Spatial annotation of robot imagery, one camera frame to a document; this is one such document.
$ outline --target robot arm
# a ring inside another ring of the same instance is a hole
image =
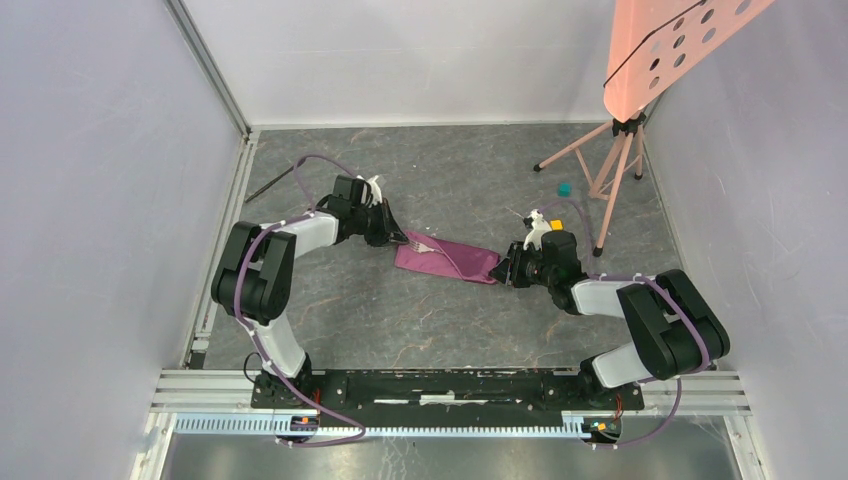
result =
[[[531,230],[523,242],[513,242],[506,258],[491,272],[515,288],[547,287],[554,304],[573,315],[606,315],[624,319],[633,341],[584,360],[580,376],[587,393],[599,393],[647,378],[666,380],[694,371],[701,364],[697,342],[681,319],[669,321],[673,309],[648,285],[624,279],[590,279],[577,256],[570,232],[533,211],[524,220]],[[730,350],[724,327],[689,277],[670,270],[653,280],[685,313],[703,339],[709,360]]]
[[[340,243],[352,235],[363,235],[371,246],[409,240],[395,222],[388,200],[383,198],[377,185],[377,177],[364,180],[340,175],[333,193],[319,202],[318,211],[282,223],[262,241],[254,258],[250,259],[252,268],[247,270],[244,279],[241,310],[272,361],[287,377],[294,378],[308,362],[285,313],[295,259],[312,250]],[[235,286],[247,249],[270,225],[238,222],[227,238],[212,283],[212,299],[229,315],[235,315]]]

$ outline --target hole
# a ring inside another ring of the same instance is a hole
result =
[[[742,3],[736,7],[736,15],[740,15],[745,10],[748,10],[748,7],[751,6],[751,0],[742,0]]]
[[[701,43],[709,42],[713,38],[713,35],[715,35],[715,28],[707,30],[707,33],[704,34],[704,38],[701,39]]]

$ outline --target tripod leg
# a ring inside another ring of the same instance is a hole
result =
[[[588,142],[589,140],[591,140],[591,139],[597,137],[598,135],[604,133],[605,131],[609,130],[610,128],[612,128],[612,120],[601,125],[600,127],[596,128],[596,129],[592,130],[591,132],[587,133],[586,135],[583,135],[579,139],[575,140],[574,143],[572,143],[571,145],[569,145],[569,146],[563,148],[562,150],[558,151],[557,153],[551,155],[547,160],[544,160],[543,162],[539,163],[538,165],[533,165],[533,171],[541,172],[543,168],[547,167],[548,165],[550,165],[554,161],[558,160],[559,158],[562,158],[563,156],[567,155],[569,152],[571,152],[575,148],[579,147],[580,145],[583,145],[584,143]]]
[[[609,229],[609,221],[612,218],[612,209],[615,207],[615,199],[618,197],[618,187],[621,186],[621,177],[624,175],[624,167],[627,165],[627,155],[630,153],[630,145],[633,143],[633,135],[624,136],[624,146],[621,149],[621,156],[618,159],[618,167],[615,170],[615,180],[612,182],[609,200],[607,200],[607,211],[604,213],[604,223],[601,225],[601,234],[598,236],[598,243],[592,251],[592,255],[600,257],[604,253],[604,240]]]
[[[609,171],[612,169],[612,166],[615,164],[615,157],[621,152],[621,147],[624,145],[624,135],[619,135],[615,139],[615,143],[612,144],[612,148],[610,148],[610,153],[607,154],[606,160],[604,160],[604,164],[601,166],[601,171],[598,172],[598,176],[595,177],[595,180],[592,181],[592,184],[589,185],[589,196],[593,198],[603,198],[601,196],[601,190],[604,182],[607,179],[607,175],[609,175]]]
[[[639,155],[639,161],[636,163],[636,174],[633,178],[642,180],[642,162],[645,160],[645,130],[642,125],[636,130],[636,153]]]

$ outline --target pink perforated panel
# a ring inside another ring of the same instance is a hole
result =
[[[618,0],[607,65],[607,78],[612,78],[604,90],[607,110],[627,120],[773,1]],[[690,7],[639,46],[651,31]]]

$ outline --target aluminum frame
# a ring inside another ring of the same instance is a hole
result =
[[[164,2],[168,11],[171,12],[171,16],[174,17],[177,27],[179,27],[180,32],[183,34],[183,38],[185,38],[186,43],[191,49],[191,53],[200,65],[200,69],[203,70],[206,79],[212,84],[212,88],[215,89],[215,93],[218,95],[221,103],[224,104],[224,108],[227,110],[227,115],[230,117],[230,121],[233,122],[233,126],[243,136],[247,137],[251,133],[250,123],[241,112],[229,87],[227,87],[227,82],[224,81],[224,76],[218,69],[218,65],[215,64],[215,60],[212,58],[209,48],[197,30],[197,26],[194,24],[194,20],[192,20],[185,3],[183,0],[164,0]]]
[[[241,215],[241,207],[244,204],[244,196],[247,191],[247,181],[250,178],[250,171],[253,168],[253,157],[256,155],[256,148],[261,133],[261,131],[251,133],[239,153],[239,159],[233,172],[233,181],[227,191],[227,202],[218,223],[218,236],[215,239],[212,253],[208,258],[206,276],[203,280],[203,291],[200,292],[193,310],[194,326],[186,339],[186,353],[183,359],[183,365],[188,365],[192,355],[205,354],[209,348],[209,337],[212,334],[212,326],[215,323],[215,313],[218,308],[218,305],[212,301],[210,294],[217,259],[221,258],[221,254],[224,251],[230,228],[238,221]]]
[[[683,417],[713,416],[725,420],[731,445],[743,480],[766,480],[770,478],[758,446],[756,429],[752,423],[751,408],[739,375],[736,372],[701,372],[684,375],[683,397],[677,415]],[[145,434],[147,450],[138,454],[132,479],[158,479],[162,473],[165,457],[174,433],[186,428],[189,420],[220,422],[273,422],[290,420],[293,416],[310,416],[314,409],[263,410],[250,407],[253,385],[244,378],[240,370],[163,370],[153,396]],[[645,409],[625,411],[627,417],[662,418],[674,403],[677,386],[675,381],[652,382],[642,387]],[[575,438],[569,432],[583,417],[611,416],[612,411],[563,411],[562,430],[525,429],[374,429],[372,436],[408,437],[562,437]],[[223,425],[208,428],[208,434],[296,434],[287,430],[288,425],[253,423]],[[353,428],[319,430],[316,435],[346,436]]]

